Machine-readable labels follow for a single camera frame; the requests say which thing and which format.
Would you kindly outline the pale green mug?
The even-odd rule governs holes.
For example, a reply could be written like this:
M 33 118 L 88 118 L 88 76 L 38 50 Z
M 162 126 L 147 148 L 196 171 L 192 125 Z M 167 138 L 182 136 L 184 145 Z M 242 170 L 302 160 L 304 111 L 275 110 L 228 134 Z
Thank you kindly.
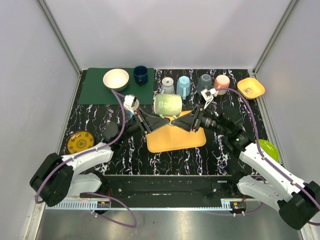
M 153 111 L 158 116 L 178 117 L 182 112 L 182 97 L 178 94 L 157 94 L 153 102 Z

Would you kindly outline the orange-inside blue floral mug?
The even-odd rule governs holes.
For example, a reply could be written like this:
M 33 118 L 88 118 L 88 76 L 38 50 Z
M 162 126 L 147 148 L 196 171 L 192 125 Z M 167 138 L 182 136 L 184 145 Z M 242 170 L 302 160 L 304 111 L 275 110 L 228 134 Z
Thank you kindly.
M 124 107 L 124 110 L 125 110 L 125 120 L 126 121 L 130 120 L 133 117 L 134 113 L 132 111 L 137 110 L 139 108 L 139 105 L 140 105 L 140 102 L 139 102 L 138 99 L 135 100 L 134 105 L 131 106 L 131 107 L 129 107 L 129 103 L 127 101 L 125 101 L 123 103 L 123 107 Z

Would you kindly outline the light blue faceted mug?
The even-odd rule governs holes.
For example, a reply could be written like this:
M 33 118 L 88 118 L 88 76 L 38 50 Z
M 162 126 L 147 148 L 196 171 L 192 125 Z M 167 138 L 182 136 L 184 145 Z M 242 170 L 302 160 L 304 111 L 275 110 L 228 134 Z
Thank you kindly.
M 176 86 L 176 94 L 180 95 L 182 100 L 186 100 L 187 96 L 189 96 L 191 92 L 191 82 L 190 78 L 187 76 L 179 77 Z

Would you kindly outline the grey-blue faceted mug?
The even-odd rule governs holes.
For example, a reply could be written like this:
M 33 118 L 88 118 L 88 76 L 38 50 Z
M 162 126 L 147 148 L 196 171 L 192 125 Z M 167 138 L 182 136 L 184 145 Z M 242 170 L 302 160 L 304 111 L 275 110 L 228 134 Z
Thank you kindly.
M 199 77 L 198 83 L 197 83 L 197 93 L 200 96 L 201 91 L 204 89 L 210 90 L 212 88 L 212 78 L 209 74 L 202 74 Z

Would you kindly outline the pale blue-grey mug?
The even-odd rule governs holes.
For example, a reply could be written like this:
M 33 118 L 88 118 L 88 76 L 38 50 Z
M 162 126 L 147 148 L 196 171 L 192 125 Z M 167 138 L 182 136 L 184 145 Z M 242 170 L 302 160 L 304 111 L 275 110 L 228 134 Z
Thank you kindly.
M 163 78 L 161 83 L 161 94 L 175 94 L 174 80 L 171 77 Z

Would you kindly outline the pink mug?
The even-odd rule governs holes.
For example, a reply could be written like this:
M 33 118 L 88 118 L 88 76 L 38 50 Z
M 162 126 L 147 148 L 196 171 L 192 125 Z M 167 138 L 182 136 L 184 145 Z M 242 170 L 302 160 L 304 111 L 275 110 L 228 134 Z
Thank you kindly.
M 213 83 L 213 88 L 216 90 L 215 97 L 218 95 L 224 95 L 227 91 L 226 90 L 218 90 L 220 88 L 228 88 L 230 85 L 230 79 L 226 75 L 218 75 Z

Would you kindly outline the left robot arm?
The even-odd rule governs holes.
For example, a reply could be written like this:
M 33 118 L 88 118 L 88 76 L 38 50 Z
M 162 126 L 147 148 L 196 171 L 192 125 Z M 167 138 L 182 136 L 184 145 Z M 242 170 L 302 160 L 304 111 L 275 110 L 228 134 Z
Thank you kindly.
M 103 198 L 108 193 L 104 178 L 97 173 L 83 172 L 110 162 L 126 138 L 138 133 L 153 133 L 169 123 L 167 117 L 137 109 L 131 119 L 121 124 L 113 121 L 105 124 L 103 139 L 96 145 L 67 155 L 49 154 L 29 182 L 35 191 L 35 202 L 53 207 L 70 195 L 92 193 L 97 198 Z

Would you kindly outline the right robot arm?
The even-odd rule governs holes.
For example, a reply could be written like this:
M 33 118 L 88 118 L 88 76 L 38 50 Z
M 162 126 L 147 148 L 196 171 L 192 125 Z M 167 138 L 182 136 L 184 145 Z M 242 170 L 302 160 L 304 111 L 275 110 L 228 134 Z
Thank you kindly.
M 267 181 L 264 183 L 238 173 L 235 181 L 227 185 L 230 197 L 236 199 L 246 195 L 255 198 L 276 210 L 294 230 L 301 230 L 320 211 L 320 186 L 314 181 L 305 182 L 272 159 L 242 129 L 242 119 L 238 115 L 223 112 L 215 116 L 197 106 L 171 123 L 187 132 L 203 128 L 221 133 L 225 146 Z

